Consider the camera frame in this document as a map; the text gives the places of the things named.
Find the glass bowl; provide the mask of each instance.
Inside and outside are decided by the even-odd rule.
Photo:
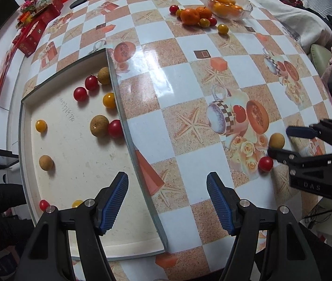
[[[249,0],[235,0],[236,5],[241,6],[242,10],[234,9],[230,4],[216,2],[216,0],[204,0],[204,5],[208,7],[212,13],[220,18],[229,20],[241,20],[248,18],[253,10],[253,6]]]

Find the bowl of fruit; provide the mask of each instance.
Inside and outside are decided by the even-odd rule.
[[[248,18],[253,10],[249,0],[204,0],[204,4],[214,15],[229,20]]]

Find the white tray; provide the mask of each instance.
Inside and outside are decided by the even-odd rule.
[[[62,69],[22,100],[19,157],[27,203],[36,224],[42,215],[38,206],[41,199],[59,210],[71,208],[77,199],[94,198],[124,171],[130,182],[127,195],[113,228],[101,237],[106,256],[120,260],[158,254],[165,251],[166,238],[139,171],[126,119],[121,118],[125,139],[97,139],[90,133],[90,120],[95,115],[105,115],[109,121],[119,118],[116,109],[107,110],[102,103],[104,94],[112,92],[111,86],[100,85],[83,103],[73,98],[76,87],[84,86],[87,76],[108,66],[107,60],[115,88],[115,71],[103,49]],[[116,100],[120,111],[120,99]],[[38,119],[47,123],[45,135],[35,129]],[[54,170],[40,168],[42,155],[54,160]],[[78,257],[75,232],[69,236],[71,255]]]

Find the green cushion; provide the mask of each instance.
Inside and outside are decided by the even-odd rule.
[[[315,69],[318,72],[318,75],[322,76],[328,67],[328,62],[332,57],[332,52],[323,46],[312,44],[310,48],[310,57]]]

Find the table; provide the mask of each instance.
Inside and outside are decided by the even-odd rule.
[[[168,8],[203,0],[91,0],[51,22],[34,54],[25,94],[90,52],[107,48],[138,157],[168,252],[111,262],[117,280],[186,280],[221,269],[234,238],[221,228],[206,189],[216,171],[258,207],[286,204],[301,219],[317,196],[291,189],[288,168],[260,174],[272,133],[332,118],[326,90],[299,44],[254,0],[251,16],[229,26],[184,27]],[[331,152],[318,139],[286,139],[305,155]],[[264,248],[261,232],[258,250]],[[77,278],[81,265],[74,262]]]

